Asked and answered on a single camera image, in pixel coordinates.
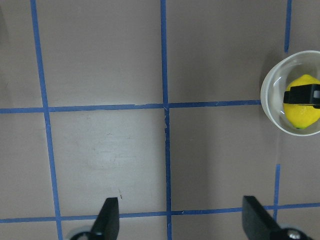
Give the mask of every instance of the transparent bowl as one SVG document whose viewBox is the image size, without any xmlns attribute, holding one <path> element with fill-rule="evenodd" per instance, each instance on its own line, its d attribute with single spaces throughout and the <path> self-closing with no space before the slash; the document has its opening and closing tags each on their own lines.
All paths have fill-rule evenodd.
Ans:
<svg viewBox="0 0 320 240">
<path fill-rule="evenodd" d="M 284 113 L 287 86 L 304 74 L 320 80 L 320 51 L 301 51 L 279 62 L 266 75 L 260 92 L 261 105 L 268 118 L 282 131 L 294 136 L 311 136 L 320 132 L 319 120 L 305 129 L 297 129 Z"/>
</svg>

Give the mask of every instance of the yellow lemon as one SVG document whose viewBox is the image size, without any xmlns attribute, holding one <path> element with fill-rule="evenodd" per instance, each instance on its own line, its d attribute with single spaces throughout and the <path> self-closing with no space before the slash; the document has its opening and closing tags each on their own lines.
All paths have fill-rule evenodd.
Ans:
<svg viewBox="0 0 320 240">
<path fill-rule="evenodd" d="M 289 91 L 291 87 L 308 84 L 320 84 L 320 81 L 305 74 L 291 82 L 286 91 Z M 313 106 L 284 103 L 283 110 L 286 118 L 297 129 L 305 129 L 320 118 L 320 109 Z"/>
</svg>

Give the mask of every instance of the blue tape line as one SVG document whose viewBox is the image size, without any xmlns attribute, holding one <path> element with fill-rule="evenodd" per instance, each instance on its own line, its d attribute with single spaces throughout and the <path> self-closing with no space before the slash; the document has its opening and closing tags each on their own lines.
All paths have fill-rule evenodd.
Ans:
<svg viewBox="0 0 320 240">
<path fill-rule="evenodd" d="M 30 114 L 43 113 L 43 107 L 26 107 L 26 108 L 0 108 L 0 114 Z"/>
<path fill-rule="evenodd" d="M 174 108 L 243 106 L 243 105 L 261 105 L 261 101 L 260 100 L 236 100 L 236 101 L 205 101 L 205 102 L 169 103 L 169 107 L 172 109 L 174 109 Z"/>
<path fill-rule="evenodd" d="M 53 144 L 52 144 L 50 114 L 48 110 L 48 98 L 47 98 L 47 91 L 46 91 L 45 73 L 44 73 L 42 51 L 41 51 L 41 44 L 40 44 L 40 33 L 39 33 L 39 25 L 38 25 L 36 0 L 30 0 L 30 7 L 31 7 L 36 61 L 38 66 L 42 105 L 44 110 L 43 113 L 44 113 L 44 120 L 45 120 L 45 131 L 46 131 L 46 139 L 47 139 L 47 147 L 48 147 L 50 173 L 51 173 L 55 221 L 56 221 L 58 239 L 63 240 L 61 214 L 60 214 L 60 206 L 59 206 L 59 198 L 58 198 L 56 167 L 55 167 L 54 151 L 53 151 Z"/>
<path fill-rule="evenodd" d="M 0 224 L 54 222 L 54 221 L 56 221 L 55 217 L 25 217 L 25 218 L 0 219 Z"/>
<path fill-rule="evenodd" d="M 281 172 L 281 165 L 277 164 L 275 167 L 274 199 L 273 199 L 273 205 L 274 205 L 273 219 L 275 221 L 277 221 L 277 217 L 278 217 L 280 172 Z"/>
<path fill-rule="evenodd" d="M 303 208 L 320 208 L 320 202 L 316 203 L 300 203 L 300 204 L 287 204 L 263 206 L 266 210 L 274 210 L 275 208 L 285 209 L 303 209 Z M 180 215 L 207 215 L 207 214 L 227 214 L 239 213 L 242 207 L 220 208 L 220 209 L 205 209 L 205 210 L 182 210 L 182 211 L 151 211 L 151 212 L 137 212 L 137 213 L 122 213 L 120 218 L 143 218 L 143 217 L 159 217 L 159 216 L 180 216 Z M 75 220 L 95 220 L 98 215 L 83 215 L 83 216 L 62 216 L 61 221 L 75 221 Z M 0 219 L 0 224 L 8 223 L 24 223 L 24 222 L 51 222 L 55 221 L 55 217 L 25 217 L 25 218 L 6 218 Z"/>
<path fill-rule="evenodd" d="M 285 35 L 284 35 L 284 52 L 285 53 L 288 53 L 289 46 L 290 46 L 291 13 L 292 13 L 292 0 L 287 0 L 286 19 L 285 19 Z"/>
<path fill-rule="evenodd" d="M 162 93 L 165 115 L 165 178 L 166 178 L 166 235 L 172 240 L 171 217 L 171 166 L 170 166 L 170 110 L 168 94 L 168 63 L 167 63 L 167 14 L 166 0 L 160 0 L 161 12 L 161 63 L 162 63 Z"/>
<path fill-rule="evenodd" d="M 84 215 L 84 216 L 62 216 L 62 221 L 75 221 L 75 220 L 95 220 L 98 215 Z"/>
<path fill-rule="evenodd" d="M 279 205 L 278 209 L 304 209 L 304 208 L 320 208 L 320 202 L 317 203 L 300 203 Z"/>
<path fill-rule="evenodd" d="M 167 69 L 167 16 L 166 0 L 160 0 L 161 10 L 161 62 L 162 62 L 162 90 L 163 103 L 169 102 L 168 97 L 168 69 Z"/>
<path fill-rule="evenodd" d="M 95 110 L 134 110 L 134 109 L 162 109 L 162 103 L 150 103 L 143 105 L 120 104 L 120 105 L 89 105 L 89 106 L 51 106 L 49 112 L 77 112 Z"/>
<path fill-rule="evenodd" d="M 141 218 L 141 217 L 158 217 L 158 216 L 168 216 L 166 211 L 151 211 L 151 212 L 138 212 L 138 213 L 123 213 L 120 214 L 120 218 Z"/>
<path fill-rule="evenodd" d="M 206 210 L 183 210 L 172 211 L 172 215 L 206 215 L 206 214 L 225 214 L 238 213 L 242 211 L 242 207 L 221 208 L 221 209 L 206 209 Z"/>
<path fill-rule="evenodd" d="M 48 106 L 50 113 L 55 112 L 78 112 L 96 110 L 138 110 L 138 109 L 169 109 L 169 108 L 199 108 L 199 107 L 222 107 L 222 106 L 242 106 L 261 105 L 260 100 L 238 100 L 238 101 L 208 101 L 208 102 L 177 102 L 177 103 L 148 103 L 142 105 L 119 104 L 119 105 L 88 105 L 88 106 Z M 26 108 L 0 108 L 0 114 L 24 114 L 24 113 L 44 113 L 43 107 Z"/>
</svg>

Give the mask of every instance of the black clip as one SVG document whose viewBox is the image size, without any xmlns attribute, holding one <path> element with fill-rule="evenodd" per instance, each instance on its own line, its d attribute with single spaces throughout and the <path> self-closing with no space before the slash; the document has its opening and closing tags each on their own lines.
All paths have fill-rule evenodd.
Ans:
<svg viewBox="0 0 320 240">
<path fill-rule="evenodd" d="M 283 103 L 307 105 L 320 109 L 320 84 L 292 86 L 290 91 L 284 92 Z"/>
<path fill-rule="evenodd" d="M 254 196 L 242 201 L 242 227 L 249 240 L 312 240 L 295 228 L 281 228 Z"/>
<path fill-rule="evenodd" d="M 119 204 L 116 197 L 107 198 L 91 231 L 80 232 L 70 240 L 116 240 L 119 233 Z"/>
</svg>

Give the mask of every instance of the scuff mark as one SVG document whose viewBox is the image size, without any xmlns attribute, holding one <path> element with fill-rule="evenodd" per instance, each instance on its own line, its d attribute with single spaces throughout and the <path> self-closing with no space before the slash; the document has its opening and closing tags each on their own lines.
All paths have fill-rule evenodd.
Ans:
<svg viewBox="0 0 320 240">
<path fill-rule="evenodd" d="M 120 188 L 118 188 L 119 194 L 120 194 L 120 199 L 123 199 Z"/>
</svg>

